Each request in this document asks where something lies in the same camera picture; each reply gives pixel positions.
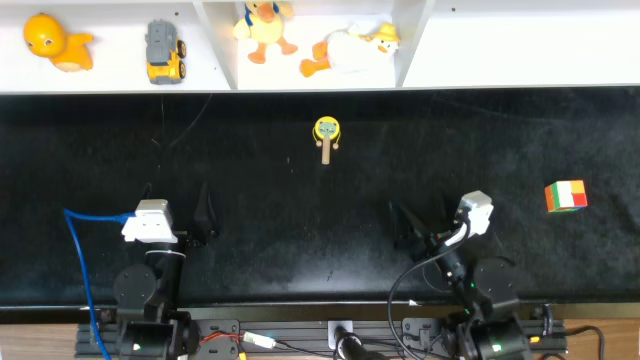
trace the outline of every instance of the toy construction vehicle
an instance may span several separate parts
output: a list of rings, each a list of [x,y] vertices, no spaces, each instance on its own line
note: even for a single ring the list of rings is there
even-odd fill
[[[187,56],[187,46],[178,39],[173,24],[164,20],[149,23],[147,41],[147,74],[152,84],[176,84],[187,75],[181,59]]]

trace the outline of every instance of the colorful cube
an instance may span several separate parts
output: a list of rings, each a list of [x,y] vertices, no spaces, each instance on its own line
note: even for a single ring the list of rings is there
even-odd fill
[[[576,211],[587,207],[582,180],[558,181],[544,189],[549,212]]]

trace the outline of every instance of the yellow plush duck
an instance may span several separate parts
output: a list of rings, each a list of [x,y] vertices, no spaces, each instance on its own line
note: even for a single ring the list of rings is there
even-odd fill
[[[267,45],[275,43],[280,45],[284,55],[298,51],[297,46],[289,44],[282,36],[284,21],[281,14],[287,18],[292,17],[291,5],[281,2],[245,3],[245,16],[236,24],[233,36],[238,40],[251,37],[258,42],[258,50],[249,54],[249,60],[256,64],[264,64]]]
[[[335,31],[313,46],[313,60],[302,60],[300,72],[311,77],[320,70],[334,69],[347,74],[367,70],[389,61],[398,50],[400,38],[396,27],[384,23],[377,33],[364,36],[356,26]]]
[[[33,54],[49,58],[62,71],[90,70],[93,67],[85,46],[93,41],[93,36],[67,34],[62,25],[49,15],[38,14],[29,19],[24,26],[24,40]]]

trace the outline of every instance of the black tabletop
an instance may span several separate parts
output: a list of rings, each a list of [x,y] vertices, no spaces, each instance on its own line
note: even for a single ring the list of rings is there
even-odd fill
[[[640,299],[636,88],[215,94],[194,123],[208,98],[0,98],[0,306],[86,301],[63,208],[130,212],[150,184],[179,230],[203,182],[222,232],[188,249],[180,306],[385,300],[412,263],[388,201],[430,214],[477,189],[495,210],[467,251],[512,259],[523,299]],[[311,134],[324,115],[343,132],[329,166]],[[589,207],[548,214],[545,186],[574,179]],[[144,247],[117,224],[76,227],[96,302],[113,304]],[[398,297],[451,301],[419,273]]]

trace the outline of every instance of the blue vest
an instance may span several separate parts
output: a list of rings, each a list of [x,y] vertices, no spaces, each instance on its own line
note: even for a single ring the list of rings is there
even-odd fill
[[[249,26],[253,26],[253,21],[251,21],[251,17],[249,17],[249,15],[251,15],[251,11],[249,11],[249,8],[247,7],[247,4],[244,4],[244,21],[247,22],[247,25]],[[278,7],[278,4],[276,4],[275,2],[273,3],[273,11],[277,13],[280,12],[280,8]]]

